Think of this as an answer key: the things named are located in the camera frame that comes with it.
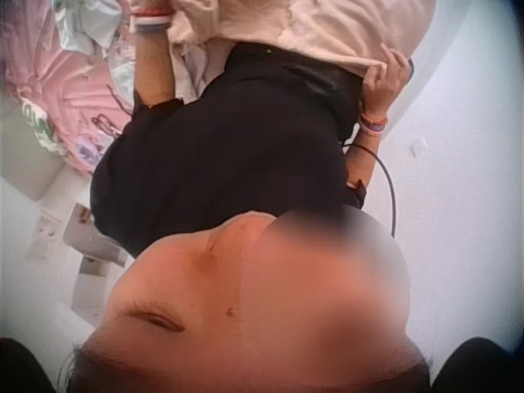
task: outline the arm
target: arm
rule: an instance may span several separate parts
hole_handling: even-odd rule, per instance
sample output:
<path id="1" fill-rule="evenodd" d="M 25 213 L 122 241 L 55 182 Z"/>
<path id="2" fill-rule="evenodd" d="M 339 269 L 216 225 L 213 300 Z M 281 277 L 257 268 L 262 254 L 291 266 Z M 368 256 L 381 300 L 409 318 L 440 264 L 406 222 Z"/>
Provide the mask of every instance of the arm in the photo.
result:
<path id="1" fill-rule="evenodd" d="M 168 0 L 137 0 L 131 7 L 137 35 L 135 89 L 143 103 L 151 107 L 174 98 L 173 66 L 166 33 L 169 23 L 165 23 L 163 15 L 158 17 L 158 25 L 143 28 L 136 15 L 142 9 L 158 10 L 159 14 L 172 12 L 172 9 Z"/>
<path id="2" fill-rule="evenodd" d="M 384 44 L 381 47 L 387 59 L 386 73 L 381 75 L 382 69 L 379 65 L 371 66 L 368 69 L 363 86 L 364 116 L 361 116 L 360 130 L 353 141 L 354 144 L 366 147 L 374 153 L 378 153 L 381 131 L 371 130 L 373 126 L 368 120 L 371 120 L 372 123 L 387 119 L 387 111 L 406 85 L 411 72 L 409 62 L 404 55 L 387 48 Z M 362 183 L 367 187 L 371 181 L 374 167 L 375 159 L 370 154 L 350 146 L 346 153 L 348 186 L 357 188 Z"/>

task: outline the white floor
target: white floor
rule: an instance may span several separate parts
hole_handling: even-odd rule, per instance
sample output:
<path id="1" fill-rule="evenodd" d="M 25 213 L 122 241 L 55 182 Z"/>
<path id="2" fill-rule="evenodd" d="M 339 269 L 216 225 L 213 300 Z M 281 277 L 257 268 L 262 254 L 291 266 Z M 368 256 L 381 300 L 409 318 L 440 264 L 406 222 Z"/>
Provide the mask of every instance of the white floor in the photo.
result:
<path id="1" fill-rule="evenodd" d="M 522 333 L 522 53 L 505 4 L 473 2 L 380 153 L 395 183 L 397 241 L 411 274 L 408 331 L 434 373 L 470 337 L 511 349 Z M 428 149 L 414 157 L 419 136 Z M 53 381 L 90 332 L 68 312 L 78 256 L 57 249 L 41 261 L 26 251 L 41 207 L 65 219 L 77 200 L 87 203 L 87 186 L 66 171 L 36 204 L 2 179 L 1 334 L 26 344 Z M 365 210 L 389 226 L 379 170 Z M 122 272 L 111 268 L 104 296 Z"/>

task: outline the pink bedsheet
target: pink bedsheet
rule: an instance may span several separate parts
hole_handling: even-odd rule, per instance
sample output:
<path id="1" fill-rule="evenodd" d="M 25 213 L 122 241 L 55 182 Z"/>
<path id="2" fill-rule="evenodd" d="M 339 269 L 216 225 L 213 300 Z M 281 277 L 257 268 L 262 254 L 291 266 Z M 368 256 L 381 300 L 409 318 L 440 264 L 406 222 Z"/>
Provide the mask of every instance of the pink bedsheet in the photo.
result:
<path id="1" fill-rule="evenodd" d="M 127 2 L 122 5 L 128 15 Z M 115 87 L 101 53 L 61 49 L 50 0 L 19 0 L 13 8 L 0 26 L 4 88 L 42 107 L 66 150 L 65 161 L 92 172 L 107 143 L 128 123 L 129 105 L 111 94 Z M 129 37 L 125 18 L 119 33 Z"/>

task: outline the closed eye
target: closed eye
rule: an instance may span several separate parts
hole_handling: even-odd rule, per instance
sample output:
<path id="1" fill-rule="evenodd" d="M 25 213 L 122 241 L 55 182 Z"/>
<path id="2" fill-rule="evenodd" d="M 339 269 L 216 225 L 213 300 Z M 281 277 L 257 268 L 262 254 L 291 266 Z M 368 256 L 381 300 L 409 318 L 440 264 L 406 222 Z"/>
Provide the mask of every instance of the closed eye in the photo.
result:
<path id="1" fill-rule="evenodd" d="M 132 303 L 127 309 L 123 310 L 122 314 L 131 318 L 140 319 L 170 332 L 180 333 L 186 330 L 182 324 L 175 322 L 171 318 L 166 318 L 163 315 L 164 313 L 160 314 L 156 312 L 155 308 L 156 307 L 149 303 L 144 305 Z"/>

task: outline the fingers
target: fingers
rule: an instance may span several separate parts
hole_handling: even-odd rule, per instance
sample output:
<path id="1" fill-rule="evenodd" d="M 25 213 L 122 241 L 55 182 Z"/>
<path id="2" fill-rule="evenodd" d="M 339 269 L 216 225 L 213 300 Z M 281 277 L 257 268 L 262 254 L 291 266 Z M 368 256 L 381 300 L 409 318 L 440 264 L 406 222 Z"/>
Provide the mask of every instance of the fingers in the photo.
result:
<path id="1" fill-rule="evenodd" d="M 387 59 L 386 78 L 396 79 L 399 74 L 400 63 L 397 61 L 395 55 L 390 50 L 390 48 L 388 48 L 384 43 L 380 44 L 380 48 L 384 52 L 384 55 Z"/>
<path id="2" fill-rule="evenodd" d="M 382 68 L 379 65 L 371 65 L 366 72 L 364 77 L 364 85 L 374 86 L 377 80 L 379 79 Z"/>
<path id="3" fill-rule="evenodd" d="M 406 56 L 404 56 L 401 52 L 397 51 L 396 49 L 391 49 L 391 53 L 393 53 L 393 56 L 395 56 L 396 60 L 400 64 L 399 77 L 403 81 L 407 81 L 409 75 L 411 74 L 411 65 L 409 64 L 408 59 L 406 58 Z"/>

